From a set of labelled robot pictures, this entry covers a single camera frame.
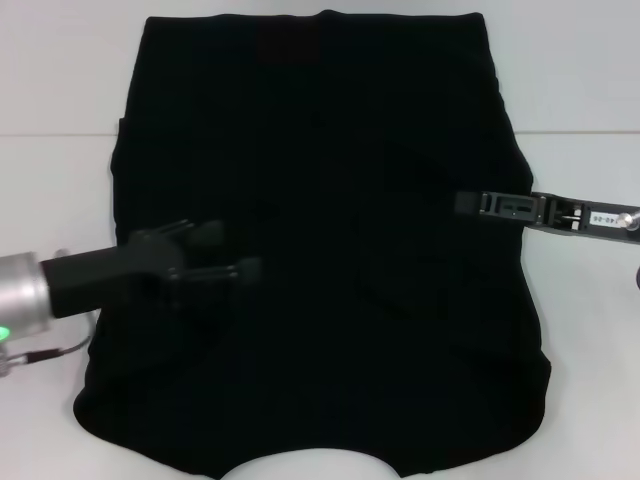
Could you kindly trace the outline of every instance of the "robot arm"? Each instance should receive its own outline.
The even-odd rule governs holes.
[[[199,227],[181,221],[157,230],[135,232],[124,246],[39,262],[34,253],[0,258],[0,376],[16,363],[35,363],[77,350],[53,349],[9,357],[7,342],[36,335],[52,318],[87,313],[130,301],[132,283],[156,282],[159,301],[180,308],[179,287],[185,282],[257,283],[258,258],[235,265],[202,269],[185,267],[185,245],[214,248],[222,243],[221,222]]]
[[[458,192],[455,213],[483,222],[516,222],[560,235],[640,244],[640,207],[591,202],[548,193],[531,196]],[[640,288],[640,270],[636,275]]]

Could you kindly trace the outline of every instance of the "white table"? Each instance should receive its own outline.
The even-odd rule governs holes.
[[[113,243],[108,164],[146,17],[325,8],[482,12],[536,189],[640,205],[640,134],[603,134],[640,132],[640,5],[631,0],[0,0],[0,255]],[[554,365],[543,426],[511,452],[430,478],[640,478],[640,248],[527,231],[523,266]],[[60,321],[13,347],[72,343],[83,327]],[[76,424],[85,362],[72,355],[0,380],[0,476],[186,478]],[[226,480],[360,478],[397,476],[370,457],[323,450],[257,460]]]

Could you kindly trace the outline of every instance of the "black garment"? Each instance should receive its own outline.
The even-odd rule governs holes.
[[[511,449],[550,367],[522,228],[456,190],[527,194],[481,15],[147,22],[113,156],[118,242],[222,219],[193,265],[264,259],[260,288],[104,309],[75,404],[91,433],[194,474],[296,449],[401,476]]]

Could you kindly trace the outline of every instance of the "cable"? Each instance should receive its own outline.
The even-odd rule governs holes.
[[[77,345],[69,348],[51,348],[48,350],[35,350],[32,352],[19,353],[17,355],[11,355],[7,358],[7,361],[12,365],[30,365],[32,363],[44,362],[45,360],[51,360],[52,358],[58,358],[69,353],[77,352],[91,341],[96,331],[95,312],[87,312],[84,314],[84,317],[89,324],[89,334]]]

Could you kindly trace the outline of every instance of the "metal cylinder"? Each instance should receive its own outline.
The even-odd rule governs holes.
[[[640,211],[618,215],[618,226],[630,232],[636,231],[640,227]]]
[[[4,340],[43,332],[50,318],[49,287],[36,255],[0,257],[0,329],[5,332]]]

